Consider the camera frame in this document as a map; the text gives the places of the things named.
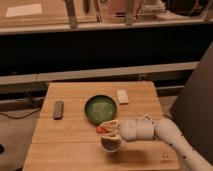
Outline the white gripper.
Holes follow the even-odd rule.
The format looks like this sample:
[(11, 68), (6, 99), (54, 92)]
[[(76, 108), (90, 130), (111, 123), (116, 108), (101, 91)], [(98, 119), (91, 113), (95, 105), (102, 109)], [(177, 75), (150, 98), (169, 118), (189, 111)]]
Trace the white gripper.
[(119, 127), (120, 135), (106, 134), (103, 139), (110, 141), (119, 141), (121, 138), (126, 142), (133, 141), (150, 141), (154, 139), (154, 126), (155, 122), (145, 115), (138, 119), (125, 119), (106, 121), (100, 124), (106, 130), (113, 130)]

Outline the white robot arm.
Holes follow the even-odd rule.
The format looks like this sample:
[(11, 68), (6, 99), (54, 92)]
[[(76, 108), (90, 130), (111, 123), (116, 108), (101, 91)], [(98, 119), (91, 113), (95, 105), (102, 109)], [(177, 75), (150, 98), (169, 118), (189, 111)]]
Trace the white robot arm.
[(176, 151), (191, 171), (213, 171), (213, 165), (186, 140), (178, 126), (168, 117), (153, 120), (149, 115), (138, 119), (110, 120), (96, 128), (102, 148), (114, 153), (121, 142), (163, 141)]

